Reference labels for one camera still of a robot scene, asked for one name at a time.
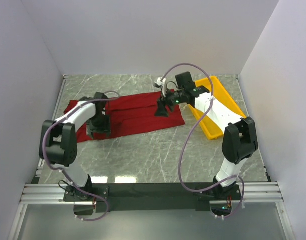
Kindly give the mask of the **red t shirt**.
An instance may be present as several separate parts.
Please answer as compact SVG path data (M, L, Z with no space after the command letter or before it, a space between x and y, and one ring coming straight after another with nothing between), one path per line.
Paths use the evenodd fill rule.
M168 117L154 115L158 97L159 92L149 92L127 95L109 102L106 106L110 117L110 135L94 133L93 137L89 137L83 124L77 130L77 142L114 139L185 125L179 106L175 106L173 112L169 111Z

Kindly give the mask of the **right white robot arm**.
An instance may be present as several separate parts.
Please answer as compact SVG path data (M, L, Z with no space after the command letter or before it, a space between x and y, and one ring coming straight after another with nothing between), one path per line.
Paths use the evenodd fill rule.
M212 191L217 199L224 199L236 184L244 163L257 151L258 141L255 122L251 117L242 117L231 111L213 96L212 87L197 86L189 72L175 77L177 90L167 88L166 79L159 77L154 86L161 90L157 99L156 117L167 117L178 104L188 104L202 112L223 133L223 163L213 179L213 186L205 191Z

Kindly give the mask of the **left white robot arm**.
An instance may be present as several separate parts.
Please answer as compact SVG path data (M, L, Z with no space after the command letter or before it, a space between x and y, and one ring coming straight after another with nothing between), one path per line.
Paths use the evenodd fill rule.
M53 171L59 171L67 180L65 191L81 201L95 196L91 177L75 162L77 156L76 132L86 125L86 134L109 136L110 117L106 107L111 100L107 92L96 92L93 97L81 98L75 107L55 120L42 124L39 157Z

